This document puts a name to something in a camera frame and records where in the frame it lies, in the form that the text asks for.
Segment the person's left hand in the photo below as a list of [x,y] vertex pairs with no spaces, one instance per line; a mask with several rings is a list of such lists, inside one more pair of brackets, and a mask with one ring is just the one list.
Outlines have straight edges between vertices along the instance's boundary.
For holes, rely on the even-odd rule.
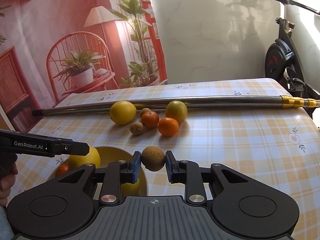
[[11,193],[11,188],[14,186],[18,169],[16,165],[13,165],[9,174],[1,178],[0,181],[0,206],[6,206],[8,197]]

